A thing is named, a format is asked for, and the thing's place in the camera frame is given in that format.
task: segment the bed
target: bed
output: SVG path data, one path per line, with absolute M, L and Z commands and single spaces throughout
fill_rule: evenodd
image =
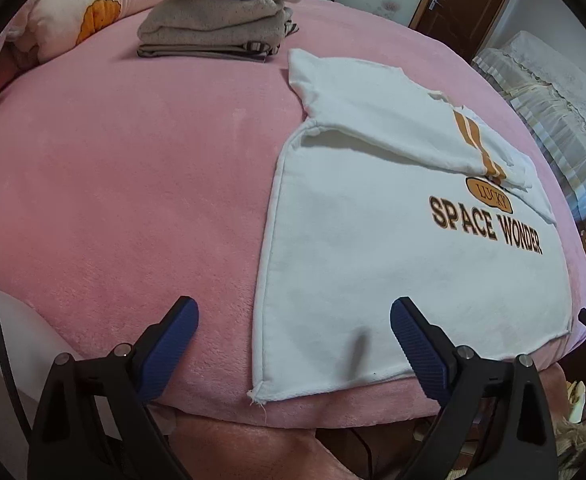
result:
M 534 358 L 544 369 L 575 348 L 586 337 L 576 322 L 586 308 L 586 257 L 551 166 L 517 114 L 435 40 L 332 2 L 303 0 L 293 9 L 300 31 L 264 64 L 141 60 L 136 30 L 148 11 L 132 11 L 6 86 L 0 290 L 84 356 L 135 340 L 177 296 L 196 298 L 200 329 L 161 399 L 186 413 L 276 428 L 435 413 L 415 378 L 264 407 L 246 396 L 273 170 L 305 116 L 287 84 L 287 51 L 303 48 L 399 66 L 472 108 L 533 160 L 557 220 L 574 320 L 569 335 Z
M 586 110 L 577 96 L 586 93 L 586 75 L 528 32 L 502 49 L 484 49 L 472 66 L 518 114 L 586 229 Z

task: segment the orange oval logo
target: orange oval logo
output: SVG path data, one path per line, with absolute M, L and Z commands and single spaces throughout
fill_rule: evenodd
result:
M 501 209 L 505 213 L 512 214 L 513 208 L 510 205 L 510 200 L 506 196 L 506 193 L 501 189 L 489 184 L 485 180 L 474 178 L 472 176 L 467 177 L 466 187 L 471 194 L 480 202 L 484 202 L 486 205 Z

